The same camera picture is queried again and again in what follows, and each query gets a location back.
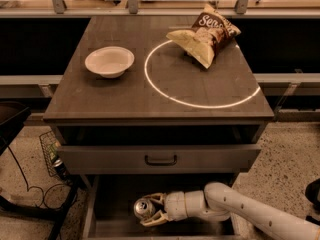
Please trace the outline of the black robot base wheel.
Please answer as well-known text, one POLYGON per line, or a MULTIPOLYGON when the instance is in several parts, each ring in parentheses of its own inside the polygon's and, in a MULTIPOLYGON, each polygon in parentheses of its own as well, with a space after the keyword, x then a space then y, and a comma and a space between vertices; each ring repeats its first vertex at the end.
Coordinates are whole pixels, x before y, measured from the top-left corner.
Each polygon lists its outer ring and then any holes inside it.
POLYGON ((308 184, 305 196, 313 204, 315 210, 320 211, 320 178, 308 184))

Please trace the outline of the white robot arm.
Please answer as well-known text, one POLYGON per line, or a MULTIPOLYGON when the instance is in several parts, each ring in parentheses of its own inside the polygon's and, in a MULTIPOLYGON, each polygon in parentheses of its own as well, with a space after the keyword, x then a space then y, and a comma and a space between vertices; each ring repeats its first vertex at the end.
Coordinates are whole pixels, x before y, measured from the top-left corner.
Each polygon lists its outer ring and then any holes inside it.
POLYGON ((225 221, 231 213, 246 219, 274 240, 320 240, 320 226, 251 199, 220 182, 203 190, 154 193, 134 204, 134 214, 145 227, 200 218, 225 221))

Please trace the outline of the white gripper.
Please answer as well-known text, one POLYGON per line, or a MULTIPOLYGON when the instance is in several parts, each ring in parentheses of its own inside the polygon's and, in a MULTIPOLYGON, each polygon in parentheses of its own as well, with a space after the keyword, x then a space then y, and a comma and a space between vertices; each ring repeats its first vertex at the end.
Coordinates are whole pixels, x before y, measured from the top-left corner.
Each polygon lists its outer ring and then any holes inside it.
POLYGON ((146 199, 159 205, 164 205, 166 213, 157 211, 148 219, 141 221, 144 227, 159 226, 169 221, 180 221, 187 218, 185 194, 182 191, 169 193, 153 193, 145 195, 146 199))

